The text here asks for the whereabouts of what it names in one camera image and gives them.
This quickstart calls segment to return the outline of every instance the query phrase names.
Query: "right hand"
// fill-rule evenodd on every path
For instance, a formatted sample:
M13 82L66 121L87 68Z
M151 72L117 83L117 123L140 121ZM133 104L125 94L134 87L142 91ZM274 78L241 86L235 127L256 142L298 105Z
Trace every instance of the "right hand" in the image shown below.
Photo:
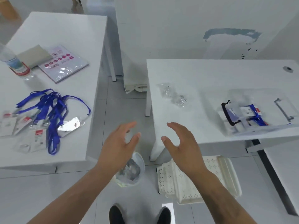
M166 136L162 136L161 140L180 170L189 178L206 172L206 165L193 134L186 127L176 122L167 123L167 126L176 132L180 139L180 145L174 146Z

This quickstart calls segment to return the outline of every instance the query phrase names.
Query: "shoe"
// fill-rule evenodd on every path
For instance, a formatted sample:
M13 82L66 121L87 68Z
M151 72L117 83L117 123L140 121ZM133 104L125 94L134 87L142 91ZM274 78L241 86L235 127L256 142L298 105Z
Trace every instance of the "shoe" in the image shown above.
M109 211L110 224L125 224L121 210L117 205L113 205Z
M168 207L162 207L157 224L170 224L171 212Z

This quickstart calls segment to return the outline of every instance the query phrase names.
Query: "person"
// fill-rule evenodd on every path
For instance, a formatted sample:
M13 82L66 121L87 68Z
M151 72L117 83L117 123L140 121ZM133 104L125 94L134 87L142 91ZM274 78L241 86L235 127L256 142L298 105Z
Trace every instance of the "person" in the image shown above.
M76 184L50 203L28 224L78 224L94 202L96 197L132 157L134 149L141 137L135 134L126 144L125 135L136 126L136 122L121 124L104 142L96 165L88 171ZM184 126L171 122L172 128L180 139L180 145L174 146L169 138L163 136L165 147L174 162L194 183L204 199L215 223L256 223L245 209L210 172L203 161L200 148L193 134ZM117 205L109 212L110 224L124 224L122 213ZM163 208L158 224L170 224L171 213Z

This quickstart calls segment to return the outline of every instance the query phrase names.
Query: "pile of blue lanyards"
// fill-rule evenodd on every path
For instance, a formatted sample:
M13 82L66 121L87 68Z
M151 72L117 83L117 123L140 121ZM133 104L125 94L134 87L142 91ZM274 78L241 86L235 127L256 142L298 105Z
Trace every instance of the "pile of blue lanyards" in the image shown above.
M29 107L25 110L20 110L26 103L28 103L28 101L39 96L41 96L40 101L36 105ZM21 114L37 108L39 112L33 121L33 125L37 125L39 120L43 120L44 125L49 124L47 140L48 140L48 153L51 155L55 155L58 152L60 137L58 135L57 128L63 125L63 121L68 113L68 108L66 106L67 98L75 98L85 104L85 102L78 97L70 96L70 95L66 95L62 97L60 93L55 92L52 89L31 92L28 97L26 97L21 102L17 103L17 110L20 111L15 112L16 114ZM89 116L91 113L91 109L87 106L87 104L85 105L88 108L87 115Z

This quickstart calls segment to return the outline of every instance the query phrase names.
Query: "white table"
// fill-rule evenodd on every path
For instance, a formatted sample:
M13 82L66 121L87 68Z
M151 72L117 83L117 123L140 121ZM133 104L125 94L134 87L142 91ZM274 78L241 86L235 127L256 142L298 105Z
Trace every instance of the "white table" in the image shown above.
M291 67L294 72L284 71L284 66ZM299 66L295 61L147 59L147 69L150 92L147 94L146 116L149 116L152 106L156 136L151 161L155 161L164 149L161 136L166 135L174 145L179 145L177 135L166 125L171 121L186 126L198 144L299 135L299 128L289 128L261 135L225 136L208 120L199 95L200 90L219 87L278 88L299 110ZM157 85L166 82L175 85L176 90L192 95L191 109L175 107L161 96Z
M58 84L55 84L39 68L35 68L33 70L35 79L25 83L6 64L0 63L2 76L0 113L3 110L13 110L16 103L27 97L30 92L48 88L61 95L81 98L92 109L92 113L82 128L61 139L60 151L54 156L48 154L46 150L28 154L14 151L12 147L21 139L24 132L16 137L0 138L0 168L52 172L53 165L56 163L97 159L92 155L95 153L88 145L91 141L92 128L96 127L93 124L93 117L98 87L103 80L99 76L99 69L103 47L107 44L106 25L106 16L32 12L9 41L8 47L16 54L37 44L41 47L61 44L87 60L89 66ZM109 56L109 46L105 46L105 49ZM28 106L36 103L37 100L34 100ZM67 105L68 119L75 116L85 117L88 113L86 107L76 100L69 100Z

